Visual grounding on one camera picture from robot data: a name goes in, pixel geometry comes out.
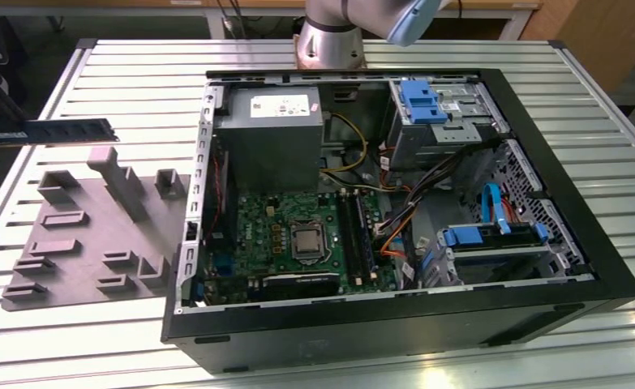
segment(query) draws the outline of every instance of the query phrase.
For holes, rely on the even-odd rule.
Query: power supply label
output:
[[[255,96],[250,104],[250,116],[252,118],[310,116],[307,95]]]

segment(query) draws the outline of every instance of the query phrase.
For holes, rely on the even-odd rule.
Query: wooden cabinet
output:
[[[635,66],[635,0],[546,0],[523,40],[561,40],[605,91]]]

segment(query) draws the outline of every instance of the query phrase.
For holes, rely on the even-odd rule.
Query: ram slot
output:
[[[365,208],[361,195],[355,194],[351,197],[351,203],[354,211],[357,212],[357,237],[358,237],[358,250],[361,251],[361,268],[363,269],[363,276],[366,280],[374,280],[377,278],[377,265],[375,256],[373,255],[373,241],[370,240],[370,229],[365,217]]]
[[[351,195],[339,193],[336,195],[336,216],[339,218],[341,244],[343,246],[346,272],[349,284],[359,286],[363,284],[363,269],[361,267],[361,250],[358,249],[358,235],[351,214]]]

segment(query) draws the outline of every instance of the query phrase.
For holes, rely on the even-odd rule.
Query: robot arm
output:
[[[298,42],[300,67],[358,68],[363,65],[361,28],[395,45],[411,45],[438,10],[451,0],[308,0]]]

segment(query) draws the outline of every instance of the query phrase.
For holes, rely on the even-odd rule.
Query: wire bundle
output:
[[[414,217],[415,209],[418,204],[423,200],[425,193],[443,180],[446,180],[453,172],[455,171],[457,167],[459,166],[463,158],[471,155],[474,152],[485,150],[486,148],[497,147],[501,144],[501,139],[491,139],[483,143],[471,144],[465,146],[457,153],[450,155],[445,158],[423,175],[418,183],[414,185],[409,196],[405,200],[405,206],[402,210],[390,218],[387,219],[381,227],[379,230],[387,229],[393,226],[398,221],[401,221],[398,227],[394,229],[393,234],[386,240],[385,245],[381,248],[382,255],[397,255],[409,258],[409,255],[398,253],[395,251],[390,251],[387,248],[394,241],[394,238],[402,233],[405,227],[410,224],[410,221]]]

